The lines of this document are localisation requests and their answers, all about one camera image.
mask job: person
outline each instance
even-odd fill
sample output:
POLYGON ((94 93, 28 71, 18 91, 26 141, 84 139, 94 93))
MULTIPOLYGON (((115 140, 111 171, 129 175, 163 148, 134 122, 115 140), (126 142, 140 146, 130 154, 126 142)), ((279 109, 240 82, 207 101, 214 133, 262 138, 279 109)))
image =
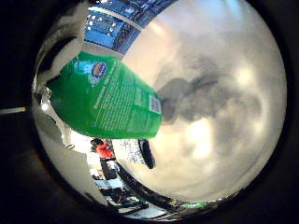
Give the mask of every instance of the person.
POLYGON ((107 145, 107 141, 105 139, 98 139, 96 152, 100 155, 101 158, 104 159, 114 158, 113 150, 111 147, 107 145))

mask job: green bottle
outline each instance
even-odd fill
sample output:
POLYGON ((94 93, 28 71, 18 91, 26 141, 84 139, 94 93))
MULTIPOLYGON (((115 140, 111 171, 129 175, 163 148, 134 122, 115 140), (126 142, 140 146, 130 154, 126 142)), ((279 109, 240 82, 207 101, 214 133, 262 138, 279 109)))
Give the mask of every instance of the green bottle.
POLYGON ((78 133, 151 138, 162 122, 155 90, 113 56, 82 51, 47 86, 56 113, 78 133))

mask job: light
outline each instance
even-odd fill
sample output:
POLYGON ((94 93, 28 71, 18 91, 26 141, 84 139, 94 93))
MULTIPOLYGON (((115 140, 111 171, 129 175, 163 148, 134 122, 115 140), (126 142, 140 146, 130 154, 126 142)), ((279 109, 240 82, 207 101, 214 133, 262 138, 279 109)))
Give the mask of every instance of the light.
POLYGON ((157 35, 164 35, 164 29, 156 22, 151 22, 149 28, 157 35))
POLYGON ((200 119, 191 124, 189 137, 196 143, 193 156, 203 159, 211 152, 211 126, 208 119, 200 119))
POLYGON ((254 73, 250 68, 243 67, 236 74, 236 81, 240 87, 247 87, 254 84, 254 73))
POLYGON ((48 106, 47 104, 43 104, 43 105, 41 106, 41 109, 42 109, 43 111, 46 111, 46 110, 49 109, 49 106, 48 106))

